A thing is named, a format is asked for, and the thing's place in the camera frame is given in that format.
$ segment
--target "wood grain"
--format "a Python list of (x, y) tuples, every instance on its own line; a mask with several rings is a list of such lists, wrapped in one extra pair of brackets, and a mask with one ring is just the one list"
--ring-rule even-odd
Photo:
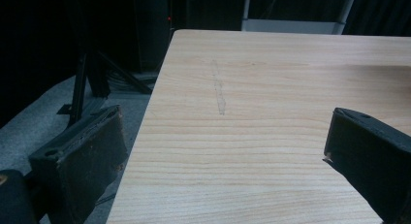
[(411, 39), (177, 31), (109, 223), (380, 223), (323, 159), (332, 111), (411, 134)]

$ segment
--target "floor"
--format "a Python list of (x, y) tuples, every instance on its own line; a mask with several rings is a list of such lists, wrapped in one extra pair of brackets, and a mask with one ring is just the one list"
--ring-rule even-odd
[[(63, 132), (67, 126), (68, 116), (56, 113), (64, 104), (71, 103), (74, 83), (75, 78), (72, 77), (57, 84), (0, 129), (0, 170), (15, 169), (24, 175), (31, 171), (28, 156)], [(85, 97), (90, 96), (91, 91), (87, 86)], [(111, 83), (111, 94), (103, 107), (120, 106), (124, 141), (129, 151), (136, 139), (149, 98), (149, 95), (130, 89), (120, 90)], [(115, 196), (121, 176), (122, 173), (101, 197), (107, 198), (107, 201), (96, 206), (85, 223), (106, 223), (113, 202), (110, 198)], [(41, 223), (49, 223), (48, 218), (45, 216)]]

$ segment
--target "light wood tabletop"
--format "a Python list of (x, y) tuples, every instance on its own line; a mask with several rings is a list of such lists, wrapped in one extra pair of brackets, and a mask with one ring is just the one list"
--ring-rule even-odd
[(381, 223), (322, 161), (332, 111), (411, 135), (411, 39), (179, 30), (109, 223)]

